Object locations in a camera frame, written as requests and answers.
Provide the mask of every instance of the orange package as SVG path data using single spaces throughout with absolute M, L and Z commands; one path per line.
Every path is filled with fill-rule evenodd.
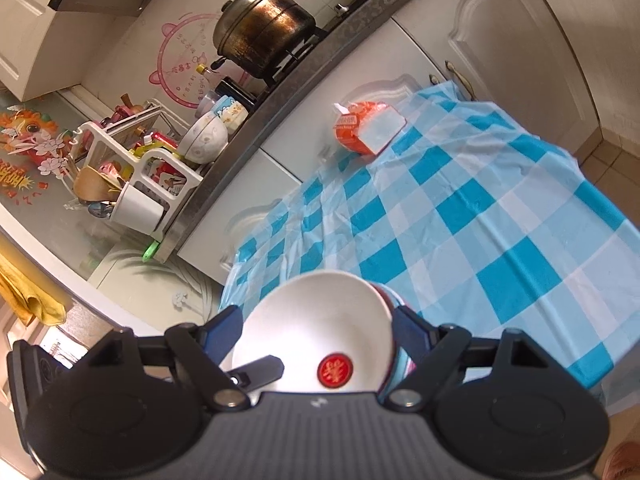
M 352 152 L 379 154 L 405 126 L 406 119 L 390 105 L 362 101 L 350 104 L 334 125 L 338 142 Z

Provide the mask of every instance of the ceramic bowl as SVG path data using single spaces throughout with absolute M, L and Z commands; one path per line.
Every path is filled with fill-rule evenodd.
M 189 128 L 177 153 L 196 164 L 208 164 L 218 158 L 228 143 L 225 123 L 215 112 L 208 112 Z
M 378 291 L 378 293 L 385 298 L 386 302 L 392 305 L 392 310 L 397 308 L 400 305 L 406 305 L 410 307 L 410 305 L 398 294 L 395 290 L 393 290 L 390 286 L 385 285 L 384 283 L 372 283 L 373 287 Z M 393 389 L 398 383 L 404 379 L 409 373 L 411 373 L 415 368 L 415 364 L 409 356 L 404 351 L 399 351 L 396 356 L 396 361 L 393 366 L 392 376 L 390 377 L 388 383 L 386 384 L 385 391 Z
M 391 312 L 366 281 L 339 270 L 297 276 L 271 291 L 244 323 L 233 368 L 265 355 L 284 363 L 263 390 L 377 392 L 395 353 Z

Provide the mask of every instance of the kitchen counter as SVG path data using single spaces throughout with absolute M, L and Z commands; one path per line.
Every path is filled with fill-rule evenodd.
M 156 259 L 178 250 L 240 169 L 287 115 L 360 43 L 410 0 L 367 0 L 335 27 L 244 122 L 166 233 Z

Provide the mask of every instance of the tile floor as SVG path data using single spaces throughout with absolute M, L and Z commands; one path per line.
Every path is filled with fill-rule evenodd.
M 581 169 L 595 187 L 640 226 L 640 158 L 603 140 Z

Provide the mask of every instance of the yellow towel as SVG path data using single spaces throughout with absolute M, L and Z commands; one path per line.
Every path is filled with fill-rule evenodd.
M 47 326 L 59 325 L 66 321 L 64 305 L 32 283 L 2 254 L 0 295 L 25 326 L 29 326 L 36 317 Z

